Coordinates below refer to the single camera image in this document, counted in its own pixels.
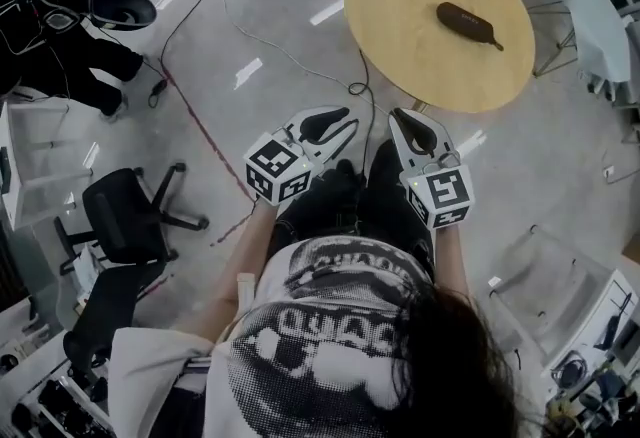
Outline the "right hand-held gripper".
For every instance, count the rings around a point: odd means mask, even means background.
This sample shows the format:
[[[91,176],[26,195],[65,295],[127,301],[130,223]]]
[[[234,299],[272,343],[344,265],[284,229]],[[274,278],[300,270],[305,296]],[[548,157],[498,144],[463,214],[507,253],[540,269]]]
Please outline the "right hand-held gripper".
[[[446,128],[412,109],[395,108],[389,128],[403,170],[406,199],[429,230],[463,222],[474,206],[468,166],[462,164]],[[438,158],[420,167],[423,155]]]

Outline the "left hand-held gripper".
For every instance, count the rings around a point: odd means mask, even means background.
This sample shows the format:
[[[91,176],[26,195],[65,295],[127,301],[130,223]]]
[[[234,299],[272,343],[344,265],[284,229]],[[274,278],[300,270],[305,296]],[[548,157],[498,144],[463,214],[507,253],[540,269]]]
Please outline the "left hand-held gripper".
[[[271,206],[308,191],[321,173],[319,163],[336,159],[356,135],[359,120],[353,119],[321,139],[332,124],[348,114],[344,106],[308,108],[274,132],[263,133],[243,157],[248,186]],[[304,139],[301,132],[312,132],[312,136]]]

